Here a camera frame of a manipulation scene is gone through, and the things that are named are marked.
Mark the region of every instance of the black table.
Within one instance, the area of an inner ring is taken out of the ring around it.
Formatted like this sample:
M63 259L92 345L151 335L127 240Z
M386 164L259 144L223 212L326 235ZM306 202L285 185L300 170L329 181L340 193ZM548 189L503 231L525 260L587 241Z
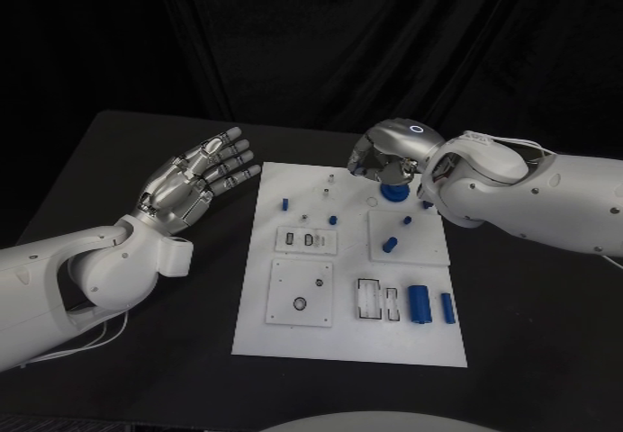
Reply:
M111 225L163 161L229 127L104 112L20 242ZM357 139L241 128L259 162L342 167ZM219 197L183 231L195 243L190 274L161 277L122 336L0 373L3 413L216 430L349 410L412 411L503 431L620 427L623 273L597 256L490 226L445 223L467 369L231 355L257 186L254 179Z

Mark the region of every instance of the robotic hand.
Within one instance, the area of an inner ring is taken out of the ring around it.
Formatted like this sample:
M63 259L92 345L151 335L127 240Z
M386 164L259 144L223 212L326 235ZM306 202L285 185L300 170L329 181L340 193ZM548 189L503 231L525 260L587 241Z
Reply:
M239 128L228 130L169 160L114 227L0 251L0 371L133 308L158 274L189 273L192 243L173 235L197 221L212 199L259 173L259 166L231 173L254 158L249 142L232 143L239 135ZM68 259L71 278L94 303L72 311L58 284Z
M372 149L381 169L362 166ZM356 142L347 169L388 185L420 173L418 197L466 228L487 221L522 239L623 257L623 161L557 155L533 141L469 130L445 142L424 124L395 119Z

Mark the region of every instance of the circular hole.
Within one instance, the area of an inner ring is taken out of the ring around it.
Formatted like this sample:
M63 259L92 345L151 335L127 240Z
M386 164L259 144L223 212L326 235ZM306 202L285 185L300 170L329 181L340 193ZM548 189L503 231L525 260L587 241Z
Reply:
M301 311L307 306L307 301L303 297L294 299L294 308Z

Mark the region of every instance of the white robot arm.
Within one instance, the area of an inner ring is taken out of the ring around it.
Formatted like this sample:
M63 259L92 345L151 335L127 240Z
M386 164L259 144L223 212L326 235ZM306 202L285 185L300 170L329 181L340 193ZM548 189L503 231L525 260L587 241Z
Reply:
M174 234L205 214L215 196L259 173L241 129L208 139L173 157L148 179L130 215L99 227L0 250L0 371L85 333L150 295L158 274L189 273L192 243ZM66 311L58 271L94 306Z
M362 166L372 149L382 169ZM522 239L623 257L623 161L555 155L532 141L471 131L445 142L424 124L395 119L368 130L347 167L389 185L421 173L420 198L464 228L487 221Z

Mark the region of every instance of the blue cylinder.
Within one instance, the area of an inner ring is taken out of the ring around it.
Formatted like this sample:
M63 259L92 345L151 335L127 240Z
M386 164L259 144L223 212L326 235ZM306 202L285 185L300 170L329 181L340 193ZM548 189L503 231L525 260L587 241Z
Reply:
M402 184L401 186L391 186L389 184L381 184L381 195L392 202L399 203L407 200L409 196L409 185Z
M428 287L425 285L412 285L408 288L408 309L411 312L411 322L417 322L418 324L432 322Z
M388 254L392 251L392 249L396 247L396 244L398 244L398 239L395 237L391 237L385 241L385 244L382 245L382 252Z
M454 309L451 308L451 296L448 292L441 294L441 305L444 306L445 323L454 324L457 321L454 320Z

